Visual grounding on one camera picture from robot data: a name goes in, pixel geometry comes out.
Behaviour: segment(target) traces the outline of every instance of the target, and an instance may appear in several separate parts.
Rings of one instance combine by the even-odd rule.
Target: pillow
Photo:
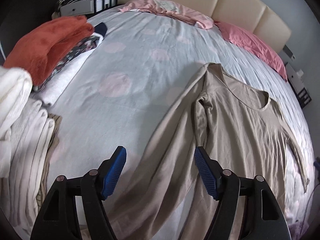
[[[201,29],[213,27],[213,20],[210,17],[170,0],[131,0],[119,10],[165,15]]]
[[[230,23],[214,21],[214,24],[220,29],[225,41],[230,41],[232,44],[256,55],[259,59],[277,71],[287,82],[288,79],[284,64],[279,55],[269,45],[264,43],[253,33]]]

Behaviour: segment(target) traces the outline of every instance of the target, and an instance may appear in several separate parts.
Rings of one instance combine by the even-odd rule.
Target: white cable
[[[6,58],[5,58],[5,54],[3,52],[3,49],[2,49],[1,41],[0,41],[0,50],[1,50],[2,57],[5,60]]]

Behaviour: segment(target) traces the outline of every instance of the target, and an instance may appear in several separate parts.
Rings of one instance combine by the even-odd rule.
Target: gray wall
[[[320,156],[320,24],[304,0],[261,1],[292,30],[287,46],[296,59],[291,61],[283,52],[280,56],[285,62],[289,61],[296,71],[302,69],[304,72],[302,79],[312,101],[303,112],[309,125],[315,156]],[[309,221],[316,216],[319,206],[320,186],[315,190]]]

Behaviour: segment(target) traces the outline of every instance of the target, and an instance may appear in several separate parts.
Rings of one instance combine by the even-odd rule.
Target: nightstand
[[[61,16],[87,15],[90,18],[102,11],[117,6],[118,0],[80,0],[61,6]]]
[[[311,102],[311,97],[309,96],[303,81],[289,63],[285,64],[285,70],[287,72],[288,82],[292,87],[301,108],[304,108]]]

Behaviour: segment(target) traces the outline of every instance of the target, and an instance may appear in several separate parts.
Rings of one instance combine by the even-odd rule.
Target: black cable
[[[316,188],[317,188],[319,185],[320,185],[320,183],[318,183],[318,184],[315,186],[315,188],[314,188],[313,191],[311,192],[311,195],[310,195],[310,197],[309,197],[309,199],[308,199],[306,211],[305,211],[305,213],[304,213],[304,217],[303,217],[303,221],[302,221],[302,225],[301,225],[300,236],[301,236],[301,233],[302,233],[302,229],[303,229],[303,225],[304,225],[304,220],[306,219],[307,210],[308,210],[308,206],[309,206],[309,201],[310,201],[310,199],[311,199],[311,197],[312,197],[312,194],[314,193],[314,191],[316,190]]]

